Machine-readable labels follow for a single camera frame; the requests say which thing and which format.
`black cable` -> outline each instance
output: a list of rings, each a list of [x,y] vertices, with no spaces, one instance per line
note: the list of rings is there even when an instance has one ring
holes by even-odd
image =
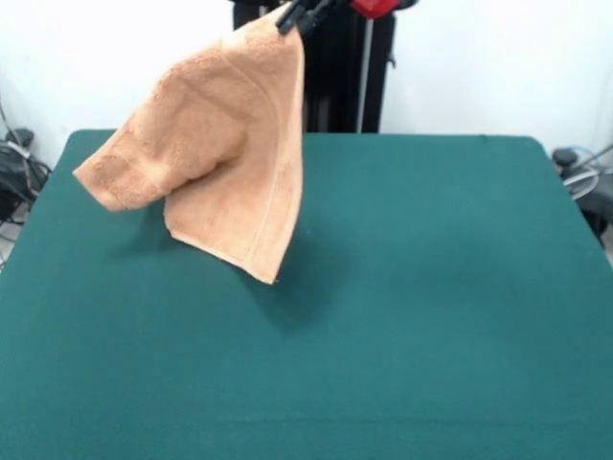
[[[13,240],[11,240],[10,238],[5,237],[2,234],[0,234],[0,238],[2,240],[6,240],[6,241],[12,242],[14,244]],[[7,263],[7,260],[4,258],[4,254],[2,254],[2,250],[0,250],[0,271],[2,271],[4,269],[4,265],[6,265],[6,263]]]
[[[9,125],[9,121],[7,120],[7,114],[4,113],[4,107],[2,106],[2,94],[0,94],[0,118],[2,118],[5,127],[7,127],[7,131],[12,134],[12,136],[15,138],[15,141],[17,141],[19,147],[23,147],[21,139],[19,138],[19,134],[17,134],[17,132],[11,127],[11,125]]]
[[[587,160],[582,161],[581,163],[579,163],[578,165],[576,165],[574,168],[572,168],[569,171],[569,176],[572,173],[576,173],[578,171],[580,171],[581,169],[583,169],[584,167],[586,167],[587,165],[589,165],[590,163],[592,163],[593,161],[596,161],[602,157],[604,157],[605,155],[607,155],[610,151],[613,151],[613,144],[611,144],[610,146],[607,146],[604,148],[604,150],[600,151],[599,153],[597,153],[594,156],[589,157]]]
[[[32,205],[49,178],[51,169],[32,156],[24,158],[19,151],[16,151],[7,142],[0,141],[0,155],[8,157],[8,161],[0,162],[0,166],[2,166],[8,176],[24,177],[26,181],[25,189],[20,187],[20,190],[17,190],[14,182],[11,182],[9,179],[2,180],[2,177],[0,177],[0,189],[8,190],[13,195]]]
[[[18,222],[17,220],[15,220],[14,218],[10,217],[6,220],[6,223],[9,223],[11,225],[18,225],[20,227],[23,227],[26,224],[26,221],[24,220],[23,222]]]
[[[0,233],[0,239],[4,240],[5,242],[12,242],[13,244],[17,242],[17,240],[14,240],[13,238],[5,237],[1,233]]]

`green table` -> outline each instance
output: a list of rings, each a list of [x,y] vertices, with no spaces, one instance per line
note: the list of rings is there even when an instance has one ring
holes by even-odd
[[[74,134],[0,276],[0,459],[608,459],[613,274],[524,138],[309,135],[280,282]]]

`orange towel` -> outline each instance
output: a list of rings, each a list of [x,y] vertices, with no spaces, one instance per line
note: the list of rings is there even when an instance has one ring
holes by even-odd
[[[111,211],[167,196],[172,236],[274,283],[303,187],[305,58],[281,7],[174,65],[75,176]]]

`white wall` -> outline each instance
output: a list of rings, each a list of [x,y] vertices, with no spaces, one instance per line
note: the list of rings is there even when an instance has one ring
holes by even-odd
[[[613,141],[611,0],[421,0],[398,16],[385,131]]]
[[[3,5],[0,92],[52,164],[71,131],[120,125],[170,64],[232,28],[227,0],[90,5]],[[610,0],[421,0],[398,21],[384,131],[613,140]]]

